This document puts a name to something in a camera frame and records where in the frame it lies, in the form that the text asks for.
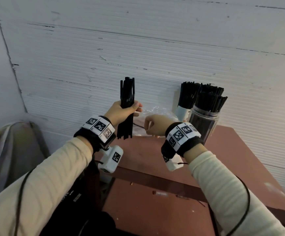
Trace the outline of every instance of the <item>left hand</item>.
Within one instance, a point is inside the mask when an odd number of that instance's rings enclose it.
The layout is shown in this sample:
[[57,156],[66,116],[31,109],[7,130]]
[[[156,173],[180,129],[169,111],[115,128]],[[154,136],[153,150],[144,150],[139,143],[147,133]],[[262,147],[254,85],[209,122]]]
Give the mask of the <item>left hand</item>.
[[142,104],[138,101],[135,101],[131,107],[122,108],[121,101],[119,100],[113,103],[112,107],[110,107],[104,116],[112,122],[114,127],[116,127],[121,122],[124,122],[126,118],[132,113],[134,114],[134,117],[138,117],[139,113],[136,112],[142,112],[141,107]]

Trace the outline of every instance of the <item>clear plastic jar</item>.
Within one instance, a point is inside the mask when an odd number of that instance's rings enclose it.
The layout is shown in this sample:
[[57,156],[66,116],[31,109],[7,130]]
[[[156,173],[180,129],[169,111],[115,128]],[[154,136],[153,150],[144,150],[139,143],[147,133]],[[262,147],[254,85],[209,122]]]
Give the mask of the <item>clear plastic jar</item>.
[[201,134],[203,143],[206,143],[207,138],[214,131],[217,122],[219,120],[220,112],[212,113],[202,110],[196,106],[191,109],[189,122],[197,129]]

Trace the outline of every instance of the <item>cream sleeve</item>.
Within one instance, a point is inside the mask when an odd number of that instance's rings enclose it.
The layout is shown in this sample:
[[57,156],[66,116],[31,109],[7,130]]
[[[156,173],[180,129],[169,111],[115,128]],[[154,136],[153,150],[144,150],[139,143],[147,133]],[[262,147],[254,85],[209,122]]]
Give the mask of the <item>cream sleeve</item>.
[[[90,149],[73,138],[32,171],[24,186],[18,235],[40,234],[91,159]],[[14,234],[16,204],[24,177],[0,193],[0,235]]]
[[[189,165],[225,233],[232,230],[247,207],[247,192],[240,180],[210,151],[200,154]],[[285,236],[285,227],[252,193],[246,219],[236,236]]]

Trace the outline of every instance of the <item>hand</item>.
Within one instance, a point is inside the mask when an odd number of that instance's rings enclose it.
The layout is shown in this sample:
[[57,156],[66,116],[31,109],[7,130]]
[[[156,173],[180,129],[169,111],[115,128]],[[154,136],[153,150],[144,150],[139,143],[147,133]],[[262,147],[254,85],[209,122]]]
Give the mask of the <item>hand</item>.
[[114,127],[116,127],[121,122],[124,122],[126,118],[132,113],[134,114],[134,117],[138,117],[139,113],[135,112],[142,112],[141,107],[142,104],[138,101],[135,101],[131,107],[122,108],[121,101],[119,100],[113,103],[112,107],[110,107],[104,116],[111,121]]
[[168,127],[175,123],[174,120],[163,115],[151,115],[145,119],[145,130],[148,135],[165,136]]

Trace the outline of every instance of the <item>clear plastic bag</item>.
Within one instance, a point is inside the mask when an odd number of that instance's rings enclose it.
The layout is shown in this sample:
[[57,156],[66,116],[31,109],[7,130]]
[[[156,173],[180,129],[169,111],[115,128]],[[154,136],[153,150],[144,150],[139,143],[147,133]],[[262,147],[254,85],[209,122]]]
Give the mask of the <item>clear plastic bag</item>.
[[166,108],[161,108],[158,106],[144,106],[142,108],[142,113],[140,113],[139,117],[134,117],[133,136],[150,136],[146,134],[146,131],[144,129],[145,118],[154,114],[164,115],[168,118],[173,119],[174,121],[178,121],[176,115]]

